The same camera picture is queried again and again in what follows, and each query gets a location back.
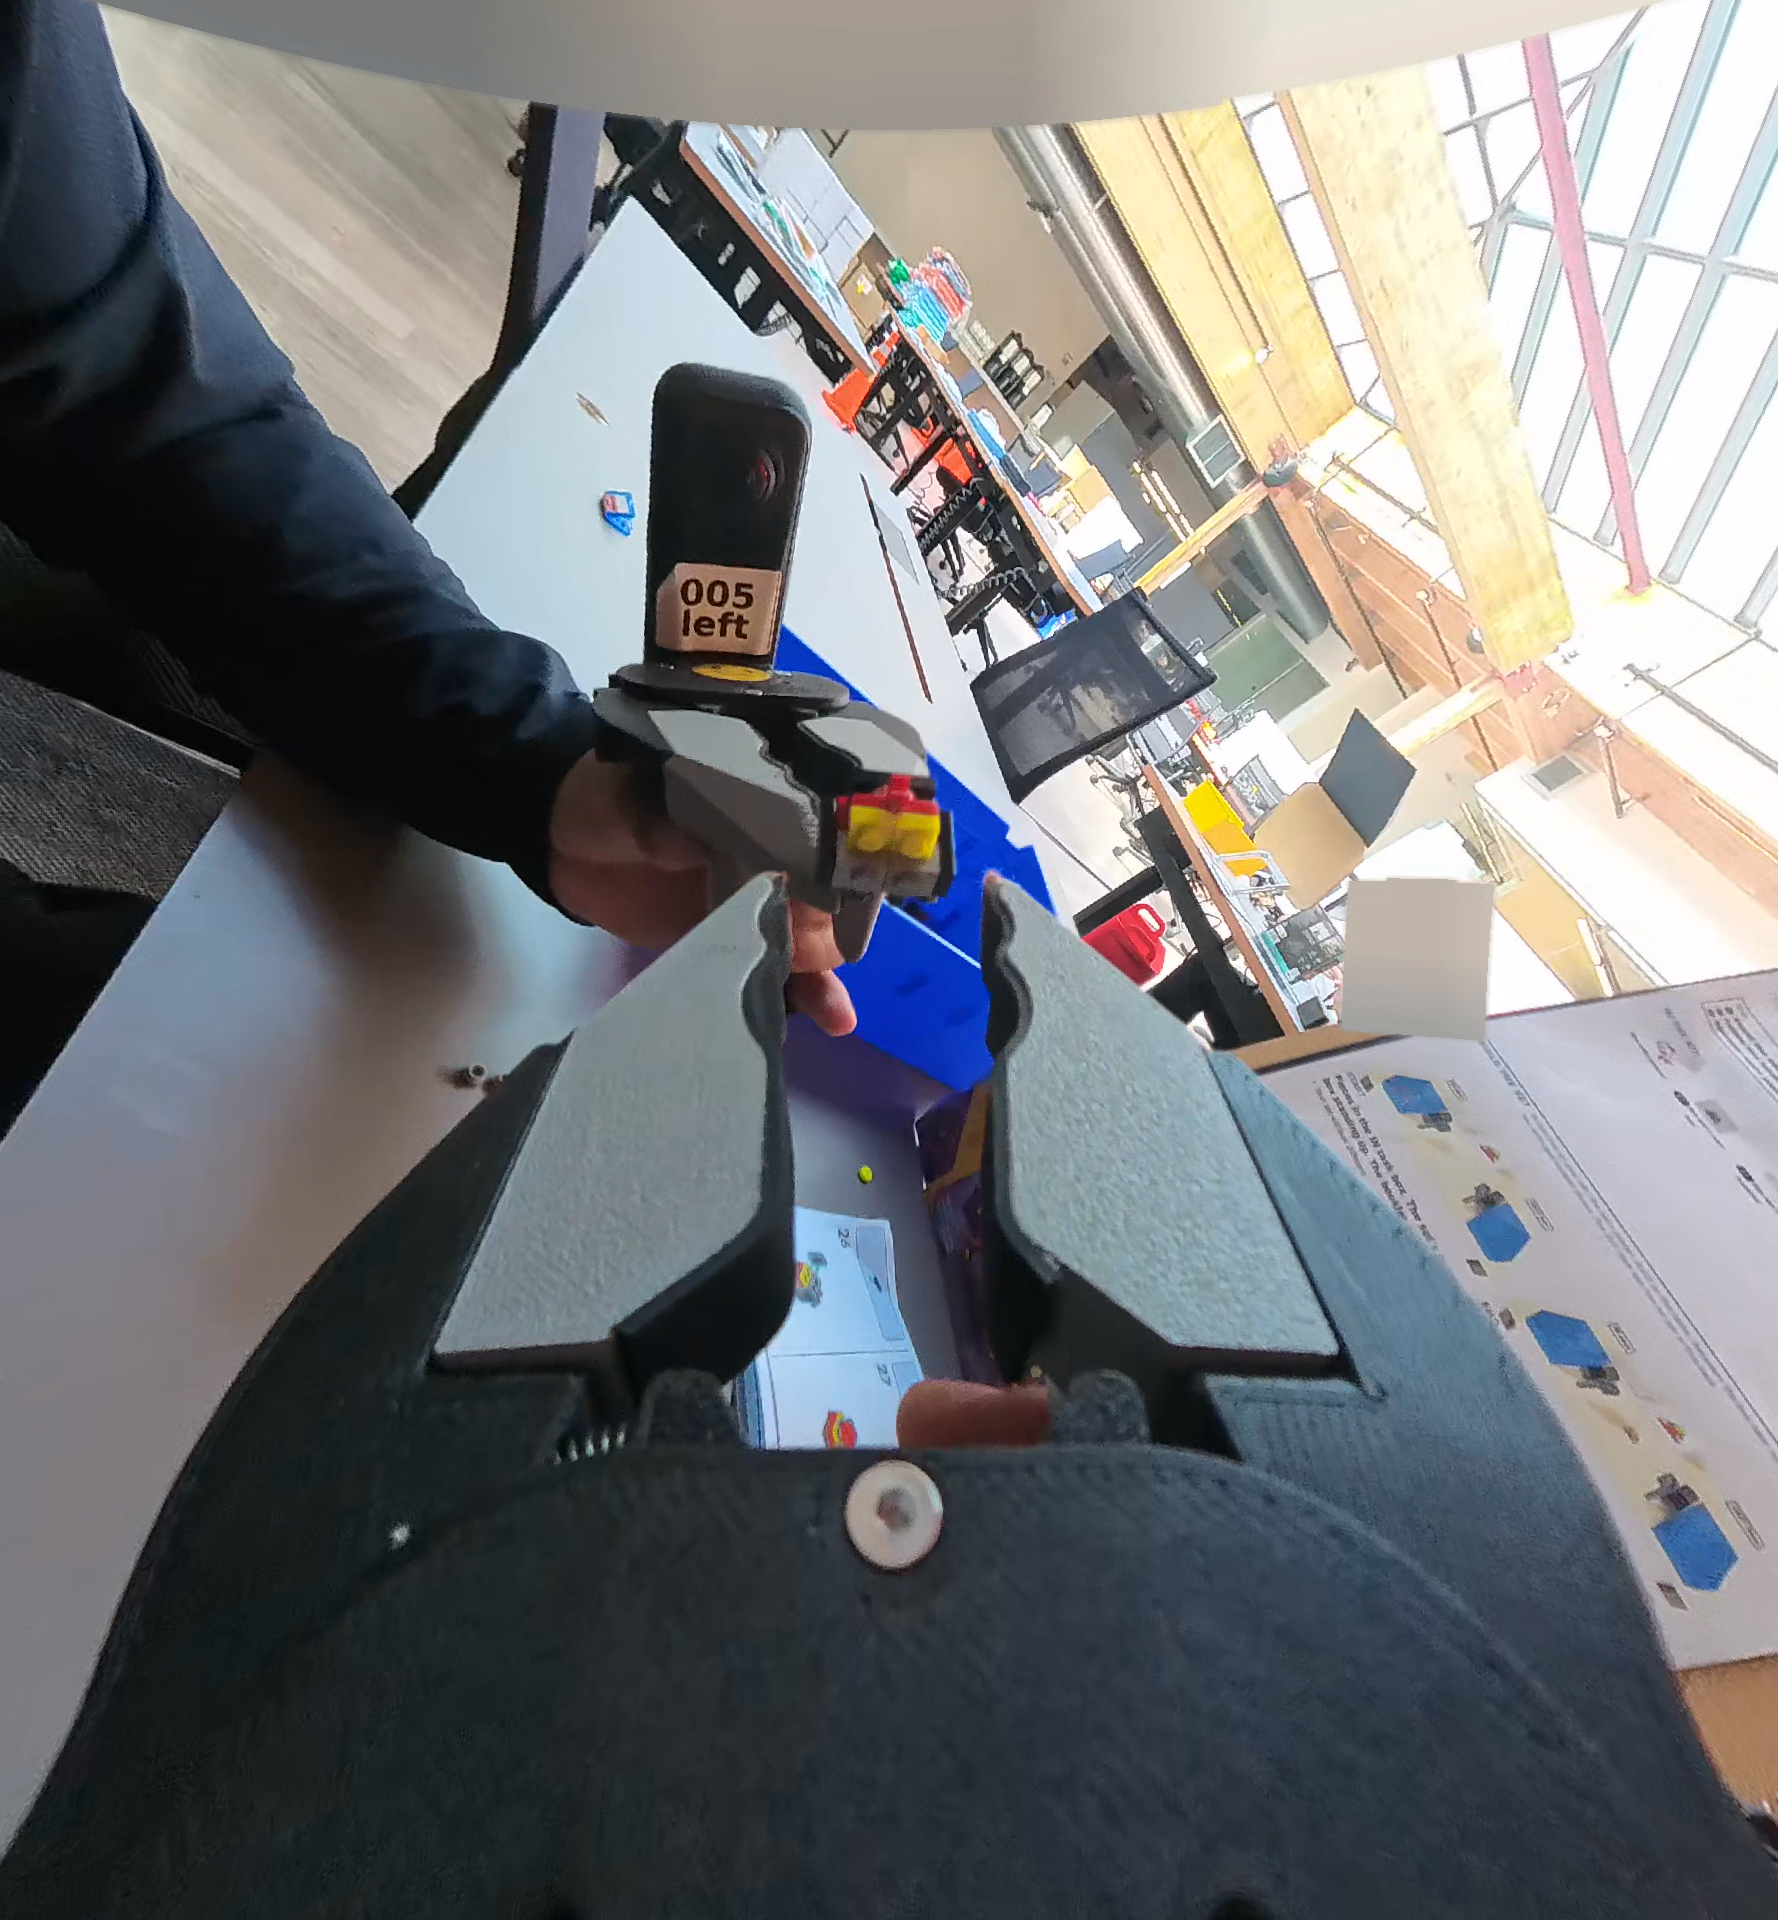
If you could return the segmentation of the purple lego set box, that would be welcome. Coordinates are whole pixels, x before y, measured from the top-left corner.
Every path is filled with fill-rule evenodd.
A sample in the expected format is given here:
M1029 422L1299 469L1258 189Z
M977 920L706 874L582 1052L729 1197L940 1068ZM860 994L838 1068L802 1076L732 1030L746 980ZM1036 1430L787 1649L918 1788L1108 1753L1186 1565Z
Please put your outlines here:
M992 1084L948 1095L918 1117L918 1161L929 1210L929 1236L943 1274L943 1303L958 1349L958 1374L1000 1383L988 1334L988 1274L982 1274L982 1148L988 1148Z

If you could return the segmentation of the person's right hand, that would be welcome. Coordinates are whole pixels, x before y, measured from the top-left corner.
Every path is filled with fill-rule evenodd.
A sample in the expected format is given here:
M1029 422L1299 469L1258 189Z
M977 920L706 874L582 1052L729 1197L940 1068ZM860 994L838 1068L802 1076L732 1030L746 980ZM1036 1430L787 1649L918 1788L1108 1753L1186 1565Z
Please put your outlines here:
M1046 1383L921 1381L899 1407L899 1453L1041 1445L1046 1438Z

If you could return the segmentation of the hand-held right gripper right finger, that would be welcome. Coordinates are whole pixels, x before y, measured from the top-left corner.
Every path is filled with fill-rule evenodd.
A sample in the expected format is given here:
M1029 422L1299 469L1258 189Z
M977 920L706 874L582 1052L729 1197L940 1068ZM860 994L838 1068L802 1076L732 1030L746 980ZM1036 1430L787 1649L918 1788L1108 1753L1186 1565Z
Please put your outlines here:
M1326 1374L1339 1334L1225 1073L1034 891L982 884L982 1297L1007 1381Z

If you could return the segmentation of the person's left forearm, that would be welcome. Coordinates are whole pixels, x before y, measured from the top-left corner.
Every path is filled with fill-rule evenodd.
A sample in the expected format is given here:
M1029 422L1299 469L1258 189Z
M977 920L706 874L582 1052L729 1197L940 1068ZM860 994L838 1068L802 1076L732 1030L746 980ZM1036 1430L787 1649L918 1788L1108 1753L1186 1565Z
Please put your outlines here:
M544 889L592 699L302 392L173 200L93 4L0 4L0 523L124 601L258 746Z

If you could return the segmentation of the person's left hand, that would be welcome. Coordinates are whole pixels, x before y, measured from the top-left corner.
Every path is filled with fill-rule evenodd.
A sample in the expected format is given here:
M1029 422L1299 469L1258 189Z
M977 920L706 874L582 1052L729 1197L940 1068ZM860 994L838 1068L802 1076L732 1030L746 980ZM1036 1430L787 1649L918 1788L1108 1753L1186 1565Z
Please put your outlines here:
M572 920L661 950L709 915L709 858L666 820L638 774L597 754L572 762L548 802L544 889ZM860 1027L841 960L831 915L790 897L787 1003L838 1038Z

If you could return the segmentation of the black mesh office chair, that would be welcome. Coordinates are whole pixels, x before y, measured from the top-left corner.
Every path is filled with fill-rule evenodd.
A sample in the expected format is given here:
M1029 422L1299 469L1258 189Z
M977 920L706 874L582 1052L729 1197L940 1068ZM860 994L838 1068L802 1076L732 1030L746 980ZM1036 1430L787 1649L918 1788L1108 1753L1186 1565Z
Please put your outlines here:
M1016 802L1215 689L1207 646L1128 588L1034 646L988 660L969 696Z

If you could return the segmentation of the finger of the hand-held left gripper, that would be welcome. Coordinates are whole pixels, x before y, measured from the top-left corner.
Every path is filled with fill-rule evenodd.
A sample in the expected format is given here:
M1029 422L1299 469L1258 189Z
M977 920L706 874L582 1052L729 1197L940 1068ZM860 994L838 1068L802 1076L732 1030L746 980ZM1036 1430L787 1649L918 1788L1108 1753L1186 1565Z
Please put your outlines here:
M784 874L790 897L831 911L823 794L790 762L790 728L809 707L649 707L666 819L698 838L709 906L740 884Z
M841 707L794 725L794 774L813 791L929 791L929 754L914 725L878 707Z

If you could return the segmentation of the red plastic container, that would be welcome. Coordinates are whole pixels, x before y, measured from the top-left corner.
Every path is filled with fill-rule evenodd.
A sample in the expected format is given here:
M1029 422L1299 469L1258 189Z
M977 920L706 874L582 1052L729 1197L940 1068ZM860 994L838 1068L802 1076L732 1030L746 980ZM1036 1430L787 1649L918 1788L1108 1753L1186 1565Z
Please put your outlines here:
M1173 966L1166 915L1147 897L1122 906L1081 938L1135 985L1151 985Z

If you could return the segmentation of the blue plastic bin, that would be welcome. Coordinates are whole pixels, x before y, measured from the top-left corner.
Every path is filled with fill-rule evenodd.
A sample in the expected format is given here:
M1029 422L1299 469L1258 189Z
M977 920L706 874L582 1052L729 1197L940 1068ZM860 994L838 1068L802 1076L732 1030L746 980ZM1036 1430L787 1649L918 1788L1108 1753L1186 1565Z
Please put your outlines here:
M929 758L958 834L958 878L921 911L887 906L873 948L847 967L860 1038L966 1095L992 1073L982 980L982 878L997 869L1046 911L1050 878L1036 850L1010 838L1010 819Z

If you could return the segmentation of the small lego spider body assembly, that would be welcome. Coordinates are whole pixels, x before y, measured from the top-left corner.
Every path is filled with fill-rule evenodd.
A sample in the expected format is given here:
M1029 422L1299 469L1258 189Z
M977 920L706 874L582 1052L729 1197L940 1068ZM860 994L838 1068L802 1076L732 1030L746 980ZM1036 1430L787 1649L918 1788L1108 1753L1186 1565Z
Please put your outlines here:
M887 775L831 797L831 889L940 900L958 874L950 812L929 775Z

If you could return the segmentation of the grey fabric chair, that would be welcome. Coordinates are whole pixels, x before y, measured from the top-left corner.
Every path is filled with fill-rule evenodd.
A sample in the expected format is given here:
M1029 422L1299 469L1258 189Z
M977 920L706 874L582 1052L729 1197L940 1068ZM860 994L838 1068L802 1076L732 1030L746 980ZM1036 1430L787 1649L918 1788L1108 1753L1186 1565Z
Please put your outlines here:
M0 858L165 897L255 739L88 574L0 523Z

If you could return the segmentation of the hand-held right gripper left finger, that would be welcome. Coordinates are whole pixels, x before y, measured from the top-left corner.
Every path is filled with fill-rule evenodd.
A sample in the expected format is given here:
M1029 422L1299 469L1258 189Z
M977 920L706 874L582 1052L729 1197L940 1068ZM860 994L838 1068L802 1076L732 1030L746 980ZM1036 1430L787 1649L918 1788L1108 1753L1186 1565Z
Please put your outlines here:
M537 1073L434 1344L449 1372L737 1381L794 1282L790 911L746 878Z

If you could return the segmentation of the lego instruction booklet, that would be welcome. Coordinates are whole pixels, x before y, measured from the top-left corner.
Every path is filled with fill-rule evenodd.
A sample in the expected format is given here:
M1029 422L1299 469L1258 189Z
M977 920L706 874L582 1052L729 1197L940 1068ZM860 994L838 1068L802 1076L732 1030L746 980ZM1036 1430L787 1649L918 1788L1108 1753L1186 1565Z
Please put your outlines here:
M892 1453L921 1381L890 1223L794 1210L790 1313L732 1381L740 1438L758 1453Z

